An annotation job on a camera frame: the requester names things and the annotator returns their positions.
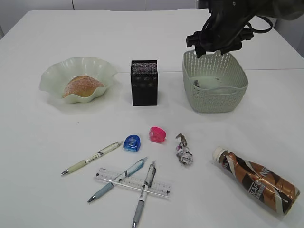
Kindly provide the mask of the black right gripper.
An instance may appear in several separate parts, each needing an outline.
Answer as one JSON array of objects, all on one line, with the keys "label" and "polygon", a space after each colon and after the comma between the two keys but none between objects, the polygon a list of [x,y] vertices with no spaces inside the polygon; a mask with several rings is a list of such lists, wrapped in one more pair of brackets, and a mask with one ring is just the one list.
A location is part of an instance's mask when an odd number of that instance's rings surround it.
[{"label": "black right gripper", "polygon": [[253,31],[245,28],[254,17],[253,9],[209,9],[209,13],[203,28],[186,38],[186,46],[195,47],[197,58],[206,51],[239,50],[242,41],[253,38]]}]

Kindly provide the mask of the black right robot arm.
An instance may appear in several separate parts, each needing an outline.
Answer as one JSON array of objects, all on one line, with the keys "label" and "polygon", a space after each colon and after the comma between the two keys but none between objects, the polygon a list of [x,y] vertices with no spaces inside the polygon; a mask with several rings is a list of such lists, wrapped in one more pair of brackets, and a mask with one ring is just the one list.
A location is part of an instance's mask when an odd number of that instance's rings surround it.
[{"label": "black right robot arm", "polygon": [[199,0],[197,8],[210,13],[203,28],[186,38],[187,47],[195,47],[197,57],[207,52],[240,50],[242,41],[271,30],[254,29],[250,24],[254,16],[273,27],[271,18],[295,20],[304,14],[302,0]]}]

